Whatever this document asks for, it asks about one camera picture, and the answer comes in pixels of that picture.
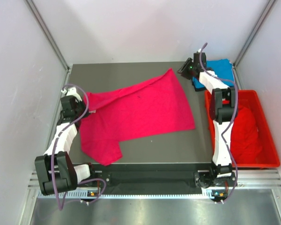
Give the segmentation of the pink t shirt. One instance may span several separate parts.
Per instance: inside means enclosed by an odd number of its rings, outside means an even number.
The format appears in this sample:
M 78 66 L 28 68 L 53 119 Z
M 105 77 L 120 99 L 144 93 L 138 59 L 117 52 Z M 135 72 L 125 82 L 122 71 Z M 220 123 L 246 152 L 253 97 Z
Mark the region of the pink t shirt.
M 109 92 L 88 92 L 91 114 L 79 129 L 81 150 L 102 165 L 121 159 L 120 142 L 194 130 L 195 120 L 173 69 Z

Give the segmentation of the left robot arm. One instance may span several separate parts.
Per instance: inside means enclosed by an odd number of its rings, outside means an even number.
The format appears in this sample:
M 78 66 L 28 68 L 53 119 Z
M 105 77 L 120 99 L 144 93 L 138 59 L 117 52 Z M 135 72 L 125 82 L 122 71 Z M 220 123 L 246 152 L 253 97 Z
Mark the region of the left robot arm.
M 86 104 L 78 94 L 64 96 L 61 99 L 62 110 L 57 123 L 55 136 L 42 156 L 35 159 L 35 168 L 39 186 L 43 195 L 75 190 L 82 181 L 92 186 L 97 180 L 95 172 L 88 164 L 74 166 L 69 151 L 78 134 L 80 117 L 89 115 L 85 112 Z

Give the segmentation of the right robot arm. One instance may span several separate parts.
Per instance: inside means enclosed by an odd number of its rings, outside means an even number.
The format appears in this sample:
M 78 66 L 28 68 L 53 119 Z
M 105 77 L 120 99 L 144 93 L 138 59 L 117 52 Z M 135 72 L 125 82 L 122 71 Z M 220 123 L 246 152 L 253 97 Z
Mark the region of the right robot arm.
M 207 67 L 206 54 L 199 49 L 177 71 L 182 77 L 197 79 L 211 94 L 209 117 L 214 126 L 214 153 L 209 180 L 218 186 L 223 182 L 237 185 L 238 171 L 233 172 L 236 161 L 231 153 L 231 133 L 238 111 L 238 89 L 231 79 L 220 78 Z

